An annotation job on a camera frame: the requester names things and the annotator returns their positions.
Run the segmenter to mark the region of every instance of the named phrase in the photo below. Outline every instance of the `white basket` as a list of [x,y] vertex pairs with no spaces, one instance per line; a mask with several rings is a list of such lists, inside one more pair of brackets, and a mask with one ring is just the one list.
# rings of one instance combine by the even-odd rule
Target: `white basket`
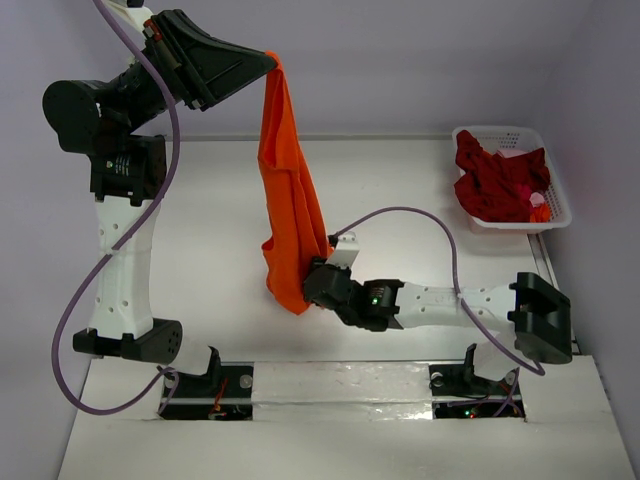
[[[517,148],[525,152],[531,152],[541,147],[545,148],[540,135],[531,128],[473,126],[459,127],[453,131],[453,145],[456,150],[458,148],[456,136],[462,130],[468,130],[480,142],[482,148],[491,154],[496,153],[499,148]],[[551,184],[544,193],[544,199],[551,209],[551,219],[546,223],[497,223],[485,222],[469,215],[469,227],[472,232],[535,234],[552,228],[566,227],[571,223],[571,210],[567,197],[558,181],[551,155],[546,148],[545,153],[545,162],[551,173]],[[464,170],[461,169],[460,176],[464,173]]]

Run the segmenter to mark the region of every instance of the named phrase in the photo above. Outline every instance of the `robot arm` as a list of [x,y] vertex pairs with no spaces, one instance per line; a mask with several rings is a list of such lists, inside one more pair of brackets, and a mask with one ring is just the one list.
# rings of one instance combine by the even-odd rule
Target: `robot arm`
[[[142,27],[142,53],[176,102],[184,101],[192,110],[213,107],[276,67],[276,61],[263,52],[209,36],[181,10],[149,17],[148,9],[127,9],[121,3],[115,5],[119,13]],[[151,240],[158,210],[122,248],[111,251],[165,181],[164,138],[132,132],[166,108],[159,87],[139,62],[109,82],[62,80],[44,94],[43,110],[62,149],[89,157],[101,253],[114,254],[99,273],[89,328],[74,335],[73,347],[78,352],[169,365],[186,374],[181,375],[182,388],[194,382],[215,391],[220,383],[217,351],[184,338],[180,322],[157,319],[151,313]]]
[[[400,280],[351,279],[358,253],[355,234],[332,238],[329,258],[315,259],[304,282],[307,301],[335,311],[346,325],[373,332],[422,326],[476,328],[453,288],[434,288]],[[463,289],[471,311],[512,354],[529,363],[571,361],[569,299],[533,273],[519,273],[515,283]],[[471,355],[475,375],[500,380],[518,365],[490,342]]]

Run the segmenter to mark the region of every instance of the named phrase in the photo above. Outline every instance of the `orange towel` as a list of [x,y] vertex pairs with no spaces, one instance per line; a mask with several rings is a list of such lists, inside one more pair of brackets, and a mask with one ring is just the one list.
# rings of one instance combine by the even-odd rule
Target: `orange towel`
[[258,165],[267,197],[272,236],[262,245],[269,267],[267,288],[287,310],[308,307],[302,282],[314,256],[329,244],[309,168],[298,144],[293,106],[282,64],[267,74]]

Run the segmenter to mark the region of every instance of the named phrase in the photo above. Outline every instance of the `white tabletop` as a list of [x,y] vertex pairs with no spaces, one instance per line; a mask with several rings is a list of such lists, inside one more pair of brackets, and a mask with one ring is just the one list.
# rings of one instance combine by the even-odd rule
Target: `white tabletop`
[[[526,236],[468,231],[453,195],[450,142],[309,141],[303,148],[330,232],[374,209],[409,205],[453,230],[463,286],[509,283],[518,271],[536,271]],[[331,312],[314,308],[296,317],[279,307],[264,285],[260,244],[270,232],[256,151],[256,142],[183,145],[154,236],[154,315],[180,320],[186,334],[217,347],[224,361],[459,359],[481,339],[472,329],[435,327],[374,334],[342,325]],[[427,219],[390,213],[357,233],[355,278],[451,285],[448,243]],[[527,424],[149,421],[156,418],[157,386],[122,414],[79,413],[60,478],[632,478],[593,363],[551,371],[555,382],[523,375]],[[153,373],[149,364],[94,360],[83,400],[98,408],[120,404]],[[580,415],[553,417],[548,395],[565,408],[588,402]]]
[[[475,329],[429,328],[374,334],[313,308],[296,317],[265,288],[260,245],[269,238],[257,142],[187,142],[154,235],[154,315],[180,320],[225,361],[417,360],[462,358],[483,339]],[[453,230],[462,286],[510,283],[536,271],[525,235],[469,232],[453,183],[450,141],[303,143],[328,233],[390,205],[426,209]],[[387,213],[356,229],[354,278],[451,281],[450,247],[434,222]]]

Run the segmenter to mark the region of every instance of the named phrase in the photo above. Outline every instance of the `white enclosure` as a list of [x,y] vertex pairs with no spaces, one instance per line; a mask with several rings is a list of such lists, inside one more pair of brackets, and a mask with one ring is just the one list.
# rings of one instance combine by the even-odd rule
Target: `white enclosure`
[[[277,52],[304,135],[446,138],[454,127],[474,124],[539,131],[573,213],[568,228],[545,234],[545,240],[560,288],[572,299],[578,340],[595,356],[638,471],[640,327],[633,299],[640,269],[640,2],[147,0],[146,5],[154,12],[181,8],[213,36]],[[0,477],[51,479],[58,475],[75,416],[51,373],[51,337],[97,258],[98,242],[89,163],[59,149],[41,99],[55,80],[113,78],[129,54],[90,0],[5,0],[0,38]],[[263,89],[264,81],[256,82],[205,114],[180,106],[184,134],[257,135]],[[168,118],[145,128],[169,133]],[[313,168],[312,158],[309,163]],[[463,218],[461,210],[454,217]],[[266,225],[266,210],[264,217],[247,221]],[[256,249],[262,240],[255,239]],[[154,268],[171,272],[174,266]],[[71,352],[70,334],[87,325],[92,306],[89,298],[81,301],[62,345],[65,374],[76,393],[88,359]]]

